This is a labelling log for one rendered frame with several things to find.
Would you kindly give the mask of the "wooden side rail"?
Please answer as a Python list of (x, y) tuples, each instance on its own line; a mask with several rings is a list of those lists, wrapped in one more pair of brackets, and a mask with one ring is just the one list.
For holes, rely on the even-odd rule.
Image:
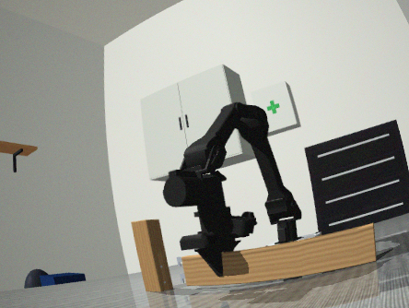
[(294, 278), (376, 262), (374, 222), (291, 243), (222, 253), (218, 277), (200, 255), (177, 257), (187, 286), (245, 284)]

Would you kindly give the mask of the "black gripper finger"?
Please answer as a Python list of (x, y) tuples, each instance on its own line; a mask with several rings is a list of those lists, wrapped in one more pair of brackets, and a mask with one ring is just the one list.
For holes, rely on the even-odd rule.
[(222, 253), (232, 252), (234, 250), (235, 246), (237, 246), (238, 243), (240, 243), (240, 241), (235, 241), (233, 243), (224, 243), (226, 246), (223, 249)]
[(223, 264), (221, 255), (225, 246), (225, 244), (222, 244), (216, 247), (194, 250), (204, 259), (204, 261), (206, 261), (206, 263), (209, 265), (209, 267), (211, 267), (211, 269), (216, 273), (218, 277), (223, 276)]

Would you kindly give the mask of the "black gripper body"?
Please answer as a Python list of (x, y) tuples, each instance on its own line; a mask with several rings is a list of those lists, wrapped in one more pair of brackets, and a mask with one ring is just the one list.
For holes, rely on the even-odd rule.
[(235, 238), (247, 237), (238, 236), (238, 234), (227, 232), (225, 234), (216, 236), (216, 216), (218, 212), (222, 212), (224, 217), (227, 216), (227, 211), (230, 211), (230, 207), (226, 207), (226, 202), (208, 204), (204, 206), (197, 207), (197, 211), (193, 212), (194, 217), (199, 217), (201, 231), (197, 234), (182, 236), (180, 240), (181, 250), (188, 249), (205, 249), (216, 247), (224, 243), (233, 243)]

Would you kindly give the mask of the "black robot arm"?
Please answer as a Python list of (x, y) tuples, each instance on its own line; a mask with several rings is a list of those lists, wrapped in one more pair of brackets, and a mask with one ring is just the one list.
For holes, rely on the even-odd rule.
[[(185, 149), (180, 169), (169, 172), (163, 190), (164, 200), (172, 207), (200, 207), (226, 202), (222, 182), (227, 177), (216, 169), (223, 165), (227, 155), (225, 145), (235, 128), (251, 144), (259, 164), (268, 192), (265, 202), (267, 215), (272, 225), (277, 224), (279, 242), (275, 244), (300, 239), (296, 220), (302, 219), (301, 210), (291, 191), (283, 185), (268, 140), (266, 112), (256, 105), (232, 102), (221, 109), (205, 135)], [(290, 217), (293, 219), (283, 219)], [(253, 233), (254, 225), (257, 224), (251, 211), (243, 212), (241, 216), (231, 216), (230, 211), (227, 211), (226, 217), (218, 212), (216, 236), (227, 232), (246, 236)]]

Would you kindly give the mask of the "wooden post with slot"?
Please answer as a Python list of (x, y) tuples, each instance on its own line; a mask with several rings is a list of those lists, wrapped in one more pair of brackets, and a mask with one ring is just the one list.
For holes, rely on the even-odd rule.
[(171, 290), (172, 280), (159, 219), (132, 221), (131, 225), (146, 291)]

